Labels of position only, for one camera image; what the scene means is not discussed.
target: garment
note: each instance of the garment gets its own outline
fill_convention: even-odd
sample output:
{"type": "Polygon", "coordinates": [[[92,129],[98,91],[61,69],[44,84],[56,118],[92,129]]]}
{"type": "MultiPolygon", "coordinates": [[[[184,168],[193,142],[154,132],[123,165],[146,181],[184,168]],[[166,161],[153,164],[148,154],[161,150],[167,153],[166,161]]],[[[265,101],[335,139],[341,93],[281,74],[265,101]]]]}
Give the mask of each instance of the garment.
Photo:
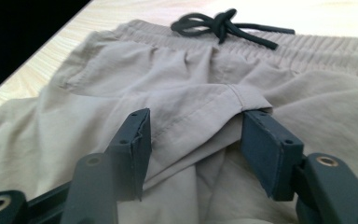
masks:
{"type": "Polygon", "coordinates": [[[217,45],[145,21],[90,34],[37,98],[0,107],[0,190],[32,199],[70,180],[148,107],[144,198],[119,203],[120,224],[296,223],[294,203],[268,199],[240,154],[240,112],[271,113],[305,154],[337,156],[358,176],[358,38],[255,35],[280,46],[217,45]]]}

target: knot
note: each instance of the knot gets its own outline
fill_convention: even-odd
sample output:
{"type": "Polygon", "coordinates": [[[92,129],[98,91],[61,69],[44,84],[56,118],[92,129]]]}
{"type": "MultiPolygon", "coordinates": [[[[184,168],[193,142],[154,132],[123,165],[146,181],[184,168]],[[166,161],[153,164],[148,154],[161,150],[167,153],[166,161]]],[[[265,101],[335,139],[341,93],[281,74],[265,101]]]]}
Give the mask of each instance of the knot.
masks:
{"type": "Polygon", "coordinates": [[[219,38],[219,44],[223,44],[225,42],[227,34],[236,35],[238,37],[253,41],[256,44],[263,45],[269,49],[276,49],[278,44],[255,35],[245,33],[241,29],[254,29],[292,35],[295,33],[295,31],[292,29],[251,23],[232,23],[231,19],[235,16],[236,13],[237,10],[232,8],[227,12],[217,14],[214,19],[200,13],[190,13],[183,16],[181,19],[179,19],[179,21],[174,22],[171,25],[171,29],[183,36],[197,36],[214,33],[219,38]],[[207,27],[207,29],[195,29],[197,27],[207,27]]]}

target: light wood tabletop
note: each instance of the light wood tabletop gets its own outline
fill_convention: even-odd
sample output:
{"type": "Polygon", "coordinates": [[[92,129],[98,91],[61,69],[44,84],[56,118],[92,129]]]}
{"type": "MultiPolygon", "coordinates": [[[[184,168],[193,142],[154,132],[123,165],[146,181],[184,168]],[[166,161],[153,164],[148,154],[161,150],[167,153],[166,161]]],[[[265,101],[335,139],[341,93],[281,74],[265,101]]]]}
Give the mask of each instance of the light wood tabletop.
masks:
{"type": "Polygon", "coordinates": [[[36,97],[92,31],[135,19],[168,26],[186,13],[213,17],[230,8],[238,10],[236,22],[293,28],[303,35],[358,36],[358,0],[93,0],[0,86],[0,105],[36,97]]]}

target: cloth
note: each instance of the cloth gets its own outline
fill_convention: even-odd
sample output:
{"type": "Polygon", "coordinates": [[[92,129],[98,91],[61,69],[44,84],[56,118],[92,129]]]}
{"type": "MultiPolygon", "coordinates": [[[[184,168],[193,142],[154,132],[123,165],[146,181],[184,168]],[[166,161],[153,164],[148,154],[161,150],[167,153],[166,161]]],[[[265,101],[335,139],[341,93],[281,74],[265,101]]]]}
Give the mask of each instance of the cloth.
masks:
{"type": "Polygon", "coordinates": [[[131,21],[92,33],[37,98],[0,107],[0,190],[28,200],[103,152],[130,112],[151,109],[153,152],[142,202],[119,223],[296,223],[294,203],[268,199],[239,152],[244,110],[263,109],[305,144],[358,176],[358,38],[181,37],[131,21]]]}

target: waistband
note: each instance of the waistband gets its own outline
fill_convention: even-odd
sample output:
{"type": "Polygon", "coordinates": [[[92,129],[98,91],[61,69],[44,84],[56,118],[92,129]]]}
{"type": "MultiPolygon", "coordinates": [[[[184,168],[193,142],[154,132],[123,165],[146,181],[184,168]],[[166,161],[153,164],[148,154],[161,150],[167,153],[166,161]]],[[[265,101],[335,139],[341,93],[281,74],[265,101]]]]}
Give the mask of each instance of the waistband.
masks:
{"type": "Polygon", "coordinates": [[[358,37],[287,35],[271,32],[254,32],[253,35],[279,44],[276,50],[229,35],[218,45],[214,35],[180,36],[170,27],[146,21],[130,21],[120,25],[113,35],[122,41],[144,43],[152,47],[177,50],[214,48],[218,52],[238,54],[245,60],[260,59],[297,72],[330,70],[358,76],[358,37]]]}

